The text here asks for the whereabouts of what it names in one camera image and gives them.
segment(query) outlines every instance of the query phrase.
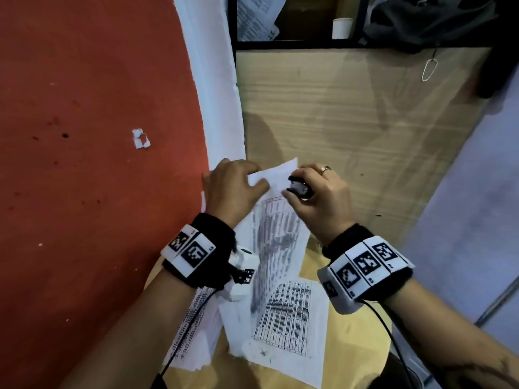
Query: forearm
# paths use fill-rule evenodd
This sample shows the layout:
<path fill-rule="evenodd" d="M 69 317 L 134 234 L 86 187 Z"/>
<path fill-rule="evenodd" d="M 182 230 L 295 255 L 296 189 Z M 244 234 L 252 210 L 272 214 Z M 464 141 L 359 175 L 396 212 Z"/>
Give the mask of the forearm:
<path fill-rule="evenodd" d="M 444 388 L 519 388 L 519 358 L 409 280 L 381 303 Z"/>
<path fill-rule="evenodd" d="M 194 294 L 173 275 L 159 272 L 60 388 L 150 387 Z"/>

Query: black cable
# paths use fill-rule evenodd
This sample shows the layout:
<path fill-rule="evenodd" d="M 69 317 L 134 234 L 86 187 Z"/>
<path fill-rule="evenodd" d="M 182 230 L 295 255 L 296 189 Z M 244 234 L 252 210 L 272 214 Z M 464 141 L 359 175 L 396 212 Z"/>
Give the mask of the black cable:
<path fill-rule="evenodd" d="M 160 376 L 163 377 L 165 372 L 167 371 L 169 365 L 171 364 L 171 362 L 173 361 L 173 358 L 175 358 L 175 356 L 177 355 L 178 353 L 178 350 L 180 349 L 180 347 L 182 346 L 182 343 L 184 342 L 184 340 L 186 339 L 187 337 L 187 334 L 189 333 L 189 330 L 191 329 L 193 323 L 195 322 L 195 320 L 197 319 L 198 317 L 198 314 L 200 313 L 200 311 L 202 311 L 205 307 L 205 305 L 207 304 L 207 302 L 209 301 L 209 299 L 211 299 L 211 296 L 216 294 L 220 289 L 216 289 L 213 293 L 211 293 L 203 302 L 202 304 L 200 305 L 200 307 L 198 307 L 198 310 L 195 312 L 195 314 L 193 315 L 193 317 L 191 318 L 191 320 L 189 321 L 189 323 L 187 324 L 187 328 L 186 330 L 184 331 L 184 334 L 182 335 L 182 337 L 180 337 L 180 341 L 178 342 L 177 344 L 177 347 L 175 348 L 175 350 L 173 351 L 173 353 L 171 354 L 171 358 L 169 358 L 168 362 L 166 363 L 166 365 L 164 366 L 164 370 L 162 370 L 162 373 L 160 373 Z"/>
<path fill-rule="evenodd" d="M 380 320 L 380 322 L 382 322 L 382 324 L 384 325 L 384 328 L 386 329 L 386 332 L 388 333 L 389 335 L 389 338 L 391 339 L 391 341 L 393 342 L 394 344 L 394 347 L 395 349 L 397 350 L 397 353 L 398 353 L 398 357 L 400 358 L 400 361 L 402 362 L 402 365 L 404 366 L 404 369 L 405 369 L 405 374 L 407 375 L 407 379 L 409 380 L 409 382 L 411 383 L 411 387 L 413 387 L 414 389 L 418 389 L 415 385 L 415 382 L 412 380 L 411 378 L 411 374 L 409 373 L 409 369 L 407 368 L 407 365 L 405 364 L 405 361 L 404 361 L 404 357 L 402 356 L 402 353 L 400 352 L 400 348 L 398 347 L 397 345 L 397 342 L 394 340 L 394 337 L 393 335 L 391 334 L 391 330 L 389 330 L 389 328 L 387 327 L 386 323 L 384 322 L 384 320 L 382 319 L 382 317 L 380 316 L 379 313 L 377 313 L 377 310 L 375 310 L 369 303 L 367 303 L 366 301 L 364 300 L 360 300 L 360 302 L 362 304 L 365 304 L 366 306 L 368 306 L 369 308 L 371 308 L 371 311 L 373 311 L 373 313 L 375 313 L 375 315 L 378 317 L 378 319 Z"/>

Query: ring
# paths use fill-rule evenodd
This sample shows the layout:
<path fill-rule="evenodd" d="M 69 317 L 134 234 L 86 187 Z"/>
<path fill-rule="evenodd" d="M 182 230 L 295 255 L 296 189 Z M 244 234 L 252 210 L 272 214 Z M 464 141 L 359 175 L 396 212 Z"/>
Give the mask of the ring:
<path fill-rule="evenodd" d="M 325 171 L 325 170 L 328 170 L 328 169 L 329 169 L 329 170 L 332 170 L 332 168 L 330 168 L 329 166 L 323 166 L 323 167 L 321 168 L 321 176 L 323 175 L 324 171 Z"/>

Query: red wall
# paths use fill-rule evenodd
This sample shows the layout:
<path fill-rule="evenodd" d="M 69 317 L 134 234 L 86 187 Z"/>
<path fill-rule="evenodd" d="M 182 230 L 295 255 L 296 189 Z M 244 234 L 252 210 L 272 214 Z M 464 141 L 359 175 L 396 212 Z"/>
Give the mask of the red wall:
<path fill-rule="evenodd" d="M 172 0 L 0 0 L 0 387 L 56 387 L 198 213 L 207 167 Z"/>

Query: paper cup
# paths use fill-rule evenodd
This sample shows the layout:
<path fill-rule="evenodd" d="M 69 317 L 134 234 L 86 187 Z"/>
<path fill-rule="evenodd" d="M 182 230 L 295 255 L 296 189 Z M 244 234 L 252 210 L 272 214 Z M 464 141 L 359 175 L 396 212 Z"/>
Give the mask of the paper cup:
<path fill-rule="evenodd" d="M 347 39 L 350 36 L 352 18 L 340 18 L 333 20 L 332 39 Z"/>

